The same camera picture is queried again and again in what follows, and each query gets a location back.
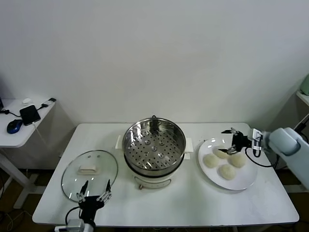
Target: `steamed bun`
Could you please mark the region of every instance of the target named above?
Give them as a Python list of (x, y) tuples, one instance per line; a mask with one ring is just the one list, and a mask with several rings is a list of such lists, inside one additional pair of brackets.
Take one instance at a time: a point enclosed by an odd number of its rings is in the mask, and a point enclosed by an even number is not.
[(213, 153), (214, 153), (217, 157), (222, 158), (222, 159), (227, 159), (227, 158), (230, 157), (229, 154), (227, 154), (227, 153), (225, 153), (225, 152), (223, 152), (223, 151), (220, 151), (218, 148), (214, 149), (214, 150), (213, 150)]
[(224, 164), (220, 166), (219, 173), (226, 180), (232, 180), (236, 176), (236, 170), (230, 164)]
[(209, 168), (217, 167), (220, 159), (216, 157), (214, 154), (208, 154), (204, 157), (204, 163)]
[(247, 157), (243, 153), (237, 153), (231, 156), (230, 162), (233, 166), (237, 168), (242, 168), (247, 161)]

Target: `computer mouse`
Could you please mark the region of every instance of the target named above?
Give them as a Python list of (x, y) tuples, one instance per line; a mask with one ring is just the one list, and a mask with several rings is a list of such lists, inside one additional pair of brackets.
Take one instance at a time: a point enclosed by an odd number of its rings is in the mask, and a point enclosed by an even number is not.
[(12, 122), (9, 122), (8, 127), (6, 128), (6, 131), (9, 134), (15, 134), (16, 132), (19, 131), (22, 124), (23, 124), (23, 120), (15, 119)]

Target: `white plate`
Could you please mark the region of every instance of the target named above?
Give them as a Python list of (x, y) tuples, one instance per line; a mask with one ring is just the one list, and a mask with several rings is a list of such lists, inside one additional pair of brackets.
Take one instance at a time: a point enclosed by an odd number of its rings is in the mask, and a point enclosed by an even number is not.
[(198, 163), (204, 174), (217, 185), (229, 190), (243, 190), (253, 185), (257, 176), (257, 166), (248, 158), (242, 168), (234, 167), (236, 177), (233, 180), (224, 179), (218, 172), (221, 165), (229, 163), (228, 159), (220, 159), (219, 165), (215, 168), (208, 168), (203, 161), (204, 156), (213, 153), (214, 148), (229, 148), (230, 146), (231, 142), (224, 138), (212, 138), (205, 141), (198, 151)]

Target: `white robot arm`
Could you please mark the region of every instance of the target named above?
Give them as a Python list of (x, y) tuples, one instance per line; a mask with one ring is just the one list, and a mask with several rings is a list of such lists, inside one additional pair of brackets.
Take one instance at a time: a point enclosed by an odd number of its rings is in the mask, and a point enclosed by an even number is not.
[(309, 144), (293, 129), (279, 128), (273, 132), (251, 129), (248, 136), (244, 136), (232, 128), (223, 133), (233, 134), (232, 146), (225, 150), (228, 154), (239, 152), (243, 147), (250, 147), (254, 152), (271, 149), (287, 163), (304, 187), (309, 189)]

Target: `black tablet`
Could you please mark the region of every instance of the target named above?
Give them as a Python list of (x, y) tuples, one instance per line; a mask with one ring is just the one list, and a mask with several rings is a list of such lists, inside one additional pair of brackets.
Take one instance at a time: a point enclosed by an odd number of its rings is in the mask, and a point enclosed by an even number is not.
[(23, 119), (23, 123), (25, 126), (28, 126), (32, 122), (37, 122), (41, 119), (34, 105), (23, 108), (19, 112), (20, 112), (21, 118)]

